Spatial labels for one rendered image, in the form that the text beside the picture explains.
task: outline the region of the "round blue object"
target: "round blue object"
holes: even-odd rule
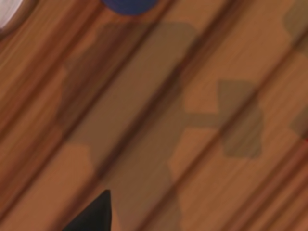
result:
[[[151,9],[158,0],[102,0],[116,13],[123,15],[138,15]]]

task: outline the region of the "wooden deck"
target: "wooden deck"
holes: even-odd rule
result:
[[[0,231],[308,231],[308,0],[41,0],[0,42]]]

